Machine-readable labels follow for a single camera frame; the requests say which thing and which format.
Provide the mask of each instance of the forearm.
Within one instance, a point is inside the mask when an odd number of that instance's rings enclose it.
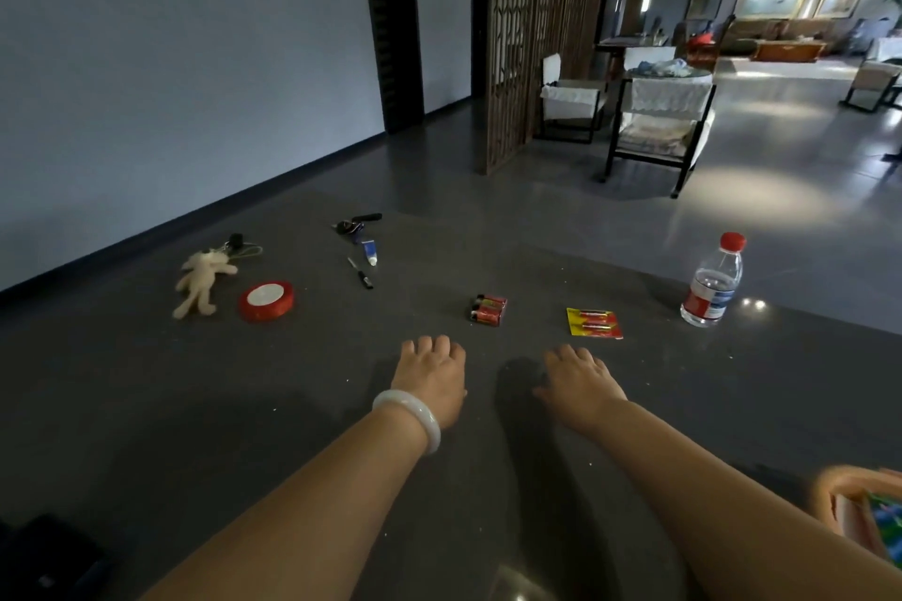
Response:
[[[428,438],[385,404],[210,539],[145,596],[344,601]]]
[[[591,432],[714,599],[900,598],[902,574],[653,414],[610,402]]]

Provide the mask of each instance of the stuffed toy rabbit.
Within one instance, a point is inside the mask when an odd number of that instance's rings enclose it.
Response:
[[[176,284],[177,293],[183,293],[187,290],[187,299],[180,304],[172,313],[176,319],[184,319],[191,305],[197,302],[197,310],[204,316],[209,316],[216,312],[215,305],[210,304],[210,288],[217,279],[217,274],[229,274],[234,276],[238,273],[238,267],[228,263],[228,254],[211,250],[209,252],[197,252],[192,254],[187,262],[182,265],[182,270],[188,273],[181,277]]]

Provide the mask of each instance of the wooden coffee table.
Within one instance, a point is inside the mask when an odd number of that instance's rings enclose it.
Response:
[[[816,62],[827,44],[821,41],[758,41],[754,62]]]

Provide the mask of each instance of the plastic water bottle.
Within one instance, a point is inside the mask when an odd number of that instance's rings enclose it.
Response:
[[[742,255],[745,237],[739,233],[724,233],[721,248],[708,256],[695,270],[689,295],[679,312],[693,326],[707,328],[715,325],[727,309],[742,277]]]

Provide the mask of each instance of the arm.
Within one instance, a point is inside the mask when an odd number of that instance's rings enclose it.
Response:
[[[457,420],[466,353],[441,336],[401,345],[394,389],[418,397],[444,429]],[[158,582],[145,601],[350,598],[391,504],[428,437],[386,403],[254,504]]]
[[[902,598],[902,573],[628,402],[588,350],[546,363],[536,396],[620,465],[713,599]]]

